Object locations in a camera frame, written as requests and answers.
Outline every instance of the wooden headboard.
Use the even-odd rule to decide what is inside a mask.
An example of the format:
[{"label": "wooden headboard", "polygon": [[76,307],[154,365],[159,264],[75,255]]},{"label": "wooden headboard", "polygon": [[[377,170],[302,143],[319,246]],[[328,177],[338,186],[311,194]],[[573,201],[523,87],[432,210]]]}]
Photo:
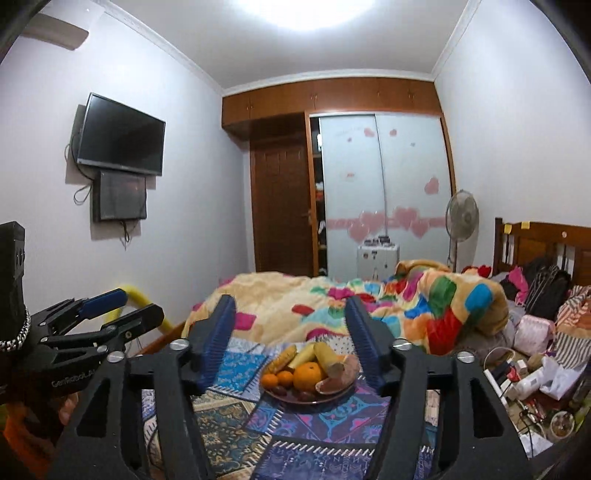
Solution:
[{"label": "wooden headboard", "polygon": [[591,228],[495,218],[493,275],[541,256],[570,272],[574,285],[591,285]]}]

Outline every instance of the silver screw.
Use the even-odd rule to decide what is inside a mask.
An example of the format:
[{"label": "silver screw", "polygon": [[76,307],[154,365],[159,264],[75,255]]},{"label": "silver screw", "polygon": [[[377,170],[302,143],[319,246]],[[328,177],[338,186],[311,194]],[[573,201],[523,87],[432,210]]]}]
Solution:
[{"label": "silver screw", "polygon": [[412,343],[406,340],[406,338],[397,338],[392,344],[392,348],[402,350],[403,352],[410,350],[412,346]]},{"label": "silver screw", "polygon": [[178,340],[173,340],[172,342],[170,342],[170,348],[172,350],[185,350],[189,345],[189,341],[184,338],[180,338]]},{"label": "silver screw", "polygon": [[123,352],[111,352],[107,355],[107,361],[110,364],[116,364],[117,362],[121,362],[125,358],[125,354]]},{"label": "silver screw", "polygon": [[474,355],[470,352],[460,352],[457,354],[457,359],[465,364],[471,364],[474,362]]}]

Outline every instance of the white drawer unit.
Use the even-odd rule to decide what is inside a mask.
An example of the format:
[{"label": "white drawer unit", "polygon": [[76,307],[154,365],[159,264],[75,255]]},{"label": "white drawer unit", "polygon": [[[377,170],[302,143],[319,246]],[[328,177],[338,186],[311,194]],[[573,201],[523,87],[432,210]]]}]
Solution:
[{"label": "white drawer unit", "polygon": [[398,245],[361,245],[357,249],[357,277],[362,280],[387,280],[394,275],[399,260]]}]

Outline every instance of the yellow curved handle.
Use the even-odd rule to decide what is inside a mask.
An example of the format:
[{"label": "yellow curved handle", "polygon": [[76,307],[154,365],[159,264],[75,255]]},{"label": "yellow curved handle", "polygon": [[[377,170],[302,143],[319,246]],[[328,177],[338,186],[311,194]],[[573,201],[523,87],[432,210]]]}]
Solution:
[{"label": "yellow curved handle", "polygon": [[[127,304],[128,305],[131,304],[134,307],[137,307],[140,309],[140,308],[143,308],[146,305],[149,305],[150,303],[152,303],[146,295],[144,295],[142,292],[140,292],[133,285],[121,285],[118,288],[120,288],[121,290],[123,290],[127,294]],[[120,308],[120,309],[112,310],[109,313],[107,313],[107,315],[105,316],[105,323],[109,323],[109,322],[112,322],[113,320],[118,319],[121,316],[122,311],[123,311],[123,308]],[[158,328],[163,334],[166,334],[173,329],[173,325],[170,323],[170,321],[166,317],[164,317],[162,324]]]}]

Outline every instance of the sliding wardrobe door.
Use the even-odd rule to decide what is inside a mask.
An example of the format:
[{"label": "sliding wardrobe door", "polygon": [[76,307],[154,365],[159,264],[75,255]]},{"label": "sliding wardrobe door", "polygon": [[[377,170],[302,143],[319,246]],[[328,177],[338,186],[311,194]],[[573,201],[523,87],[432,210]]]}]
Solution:
[{"label": "sliding wardrobe door", "polygon": [[452,194],[447,151],[438,117],[377,114],[388,235],[401,260],[447,262],[445,212]]},{"label": "sliding wardrobe door", "polygon": [[375,116],[320,118],[329,277],[357,277],[357,247],[385,233],[384,179]]}]

